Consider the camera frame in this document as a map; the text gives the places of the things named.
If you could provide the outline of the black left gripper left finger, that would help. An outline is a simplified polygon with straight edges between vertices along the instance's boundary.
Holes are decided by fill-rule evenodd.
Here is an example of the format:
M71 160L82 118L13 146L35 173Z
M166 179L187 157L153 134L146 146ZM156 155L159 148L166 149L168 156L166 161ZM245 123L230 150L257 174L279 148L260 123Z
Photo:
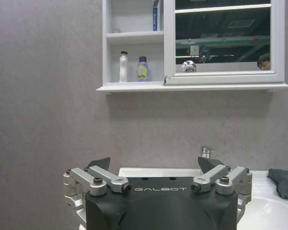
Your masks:
M103 196L110 189L114 193L126 195L131 185L126 177L108 171L110 157L91 161L85 168L67 169L63 175L64 199L74 209L85 208L84 194Z

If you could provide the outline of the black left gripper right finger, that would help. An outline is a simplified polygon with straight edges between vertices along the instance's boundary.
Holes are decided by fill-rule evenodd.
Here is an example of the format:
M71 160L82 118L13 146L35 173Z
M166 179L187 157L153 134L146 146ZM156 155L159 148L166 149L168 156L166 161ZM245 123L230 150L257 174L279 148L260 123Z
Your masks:
M203 172L192 180L191 190L195 193L209 192L215 186L216 193L228 196L238 194L238 209L244 209L252 200L252 173L248 168L231 169L219 160L198 157Z

